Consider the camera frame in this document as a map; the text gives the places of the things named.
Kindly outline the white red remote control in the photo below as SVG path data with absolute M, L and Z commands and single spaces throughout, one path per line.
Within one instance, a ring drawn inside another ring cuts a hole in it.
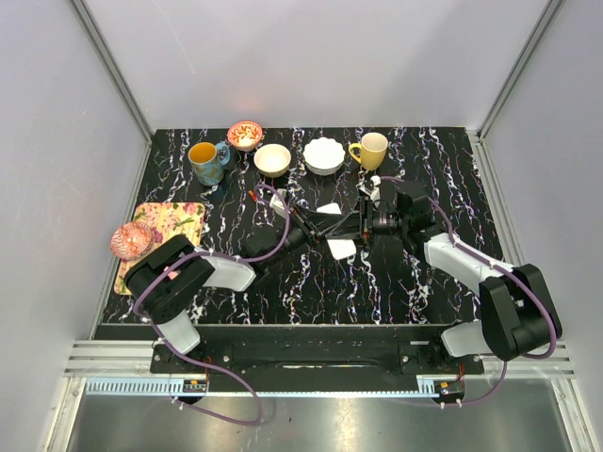
M 340 206 L 336 202 L 324 204 L 317 208 L 317 211 L 322 214 L 340 214 Z M 327 245 L 332 257 L 336 261 L 345 260 L 353 257 L 356 254 L 356 245 L 352 238 L 347 238 L 347 232 L 339 232 L 335 229 L 328 233 Z

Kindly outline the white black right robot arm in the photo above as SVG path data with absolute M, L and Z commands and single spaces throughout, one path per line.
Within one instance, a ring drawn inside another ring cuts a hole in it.
M 551 356 L 562 334 L 561 321 L 541 270 L 513 266 L 468 246 L 452 226 L 434 221 L 441 207 L 420 188 L 400 188 L 396 205 L 377 211 L 359 199 L 354 211 L 326 230 L 329 239 L 368 247 L 377 235 L 392 235 L 416 259 L 460 282 L 480 302 L 480 318 L 443 329 L 428 351 L 433 369 L 448 373 L 468 355 L 490 354 L 503 362 Z

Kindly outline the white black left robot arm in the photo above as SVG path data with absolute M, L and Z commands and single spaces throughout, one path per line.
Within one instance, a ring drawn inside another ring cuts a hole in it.
M 158 335 L 172 347 L 171 361 L 184 372 L 193 372 L 204 361 L 201 335 L 193 327 L 187 309 L 202 288 L 244 292 L 269 275 L 269 268 L 302 245 L 320 242 L 343 219 L 335 203 L 316 211 L 300 205 L 272 209 L 285 218 L 285 229 L 258 227 L 244 243 L 242 256 L 230 256 L 194 247 L 178 234 L 140 262 L 124 276 L 124 283 L 136 299 L 135 312 L 151 320 Z

